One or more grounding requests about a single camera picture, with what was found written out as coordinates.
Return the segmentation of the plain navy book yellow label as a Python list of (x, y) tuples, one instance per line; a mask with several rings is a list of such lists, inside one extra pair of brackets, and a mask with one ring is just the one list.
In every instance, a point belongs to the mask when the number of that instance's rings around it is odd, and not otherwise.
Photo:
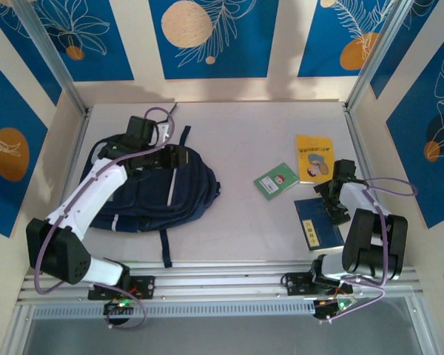
[(343, 236), (329, 219), (321, 198), (296, 200), (294, 205), (309, 251), (341, 249), (344, 246)]

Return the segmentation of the yellow cartoon cover book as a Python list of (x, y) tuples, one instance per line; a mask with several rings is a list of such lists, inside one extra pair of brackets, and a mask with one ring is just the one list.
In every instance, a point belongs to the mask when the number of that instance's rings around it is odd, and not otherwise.
[(298, 135), (296, 149), (300, 183), (320, 184), (332, 179), (334, 147), (330, 138)]

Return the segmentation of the navy blue backpack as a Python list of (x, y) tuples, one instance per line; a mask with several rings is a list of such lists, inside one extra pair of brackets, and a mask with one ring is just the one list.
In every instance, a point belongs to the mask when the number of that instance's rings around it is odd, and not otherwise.
[(165, 169), (142, 169), (128, 175), (127, 181), (106, 201), (91, 227), (108, 231), (160, 234), (162, 259), (172, 267), (167, 231), (200, 218), (221, 192), (215, 173), (201, 156), (186, 146), (190, 126), (185, 126), (177, 144), (185, 146), (189, 163), (178, 169), (172, 202), (157, 191), (168, 187)]

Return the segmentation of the small green notebook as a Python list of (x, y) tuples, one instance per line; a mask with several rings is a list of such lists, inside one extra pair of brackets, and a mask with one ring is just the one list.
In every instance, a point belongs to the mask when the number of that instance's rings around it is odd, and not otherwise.
[(286, 163), (281, 163), (253, 183), (267, 200), (272, 200), (299, 183), (299, 177)]

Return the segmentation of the aluminium mounting rails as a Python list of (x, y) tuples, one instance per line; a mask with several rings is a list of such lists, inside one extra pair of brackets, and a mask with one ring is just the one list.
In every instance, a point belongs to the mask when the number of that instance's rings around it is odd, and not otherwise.
[[(128, 262), (131, 275), (154, 276), (155, 291), (150, 302), (200, 302), (241, 300), (284, 300), (287, 290), (280, 279), (286, 273), (304, 272), (311, 261), (278, 262), (180, 262), (164, 268), (160, 262)], [(47, 295), (34, 289), (33, 277), (25, 275), (17, 305), (85, 303), (90, 287), (86, 283), (62, 285)], [(423, 293), (419, 277), (411, 266), (403, 267), (398, 280), (385, 286), (387, 297)]]

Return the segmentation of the grey metal panel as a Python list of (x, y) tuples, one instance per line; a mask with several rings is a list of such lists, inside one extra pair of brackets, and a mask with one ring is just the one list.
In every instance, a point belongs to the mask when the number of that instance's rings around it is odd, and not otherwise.
[(255, 310), (153, 303), (143, 328), (117, 331), (96, 305), (19, 306), (0, 355), (444, 355), (414, 297), (385, 298), (326, 324), (296, 302)]

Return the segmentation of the aluminium side rail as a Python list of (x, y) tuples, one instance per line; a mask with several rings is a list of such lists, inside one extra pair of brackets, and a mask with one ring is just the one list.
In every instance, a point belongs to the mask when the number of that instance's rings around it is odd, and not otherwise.
[(355, 182), (345, 183), (340, 191), (340, 202), (349, 210), (350, 228), (343, 249), (342, 264), (351, 274), (379, 278), (382, 272), (392, 278), (403, 265), (408, 222), (392, 214), (376, 199), (369, 185), (369, 160), (363, 149), (357, 125), (345, 113), (360, 176)]
[(68, 177), (75, 166), (86, 115), (72, 104), (61, 102), (53, 117), (41, 155), (44, 181), (40, 184), (43, 206), (36, 217), (43, 220), (61, 203)]

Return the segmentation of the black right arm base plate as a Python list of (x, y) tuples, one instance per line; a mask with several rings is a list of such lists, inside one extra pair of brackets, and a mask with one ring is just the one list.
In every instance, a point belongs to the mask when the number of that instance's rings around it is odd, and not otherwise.
[(287, 290), (289, 296), (353, 294), (351, 285), (340, 284), (339, 280), (315, 276), (310, 272), (286, 273), (281, 277), (280, 284)]

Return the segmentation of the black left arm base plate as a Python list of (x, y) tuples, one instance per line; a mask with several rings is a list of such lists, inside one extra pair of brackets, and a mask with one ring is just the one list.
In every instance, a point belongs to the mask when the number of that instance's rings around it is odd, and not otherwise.
[[(125, 288), (125, 290), (139, 300), (150, 300), (153, 298), (153, 293), (155, 290), (155, 277), (131, 276), (129, 279), (129, 285)], [(124, 298), (127, 298), (127, 296), (121, 292), (109, 290), (108, 288), (96, 285), (94, 285), (87, 294), (87, 299), (89, 300), (116, 301)]]

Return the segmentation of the aluminium frame post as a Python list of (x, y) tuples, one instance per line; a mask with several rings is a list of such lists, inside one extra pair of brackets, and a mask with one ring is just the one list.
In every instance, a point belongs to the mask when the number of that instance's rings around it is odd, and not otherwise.
[(403, 25), (403, 21), (414, 3), (414, 0), (396, 0), (393, 9), (388, 15), (385, 24), (380, 31), (377, 40), (372, 47), (366, 62), (361, 69), (352, 91), (345, 101), (346, 112), (351, 114), (355, 104), (359, 101), (363, 91), (369, 85), (373, 75), (376, 73), (381, 61), (395, 39), (397, 32)]
[(78, 94), (73, 78), (64, 65), (61, 56), (58, 54), (56, 47), (33, 9), (33, 6), (28, 0), (10, 0), (10, 3), (54, 78), (67, 94), (72, 105), (80, 112), (82, 117), (85, 118), (88, 113), (88, 108)]

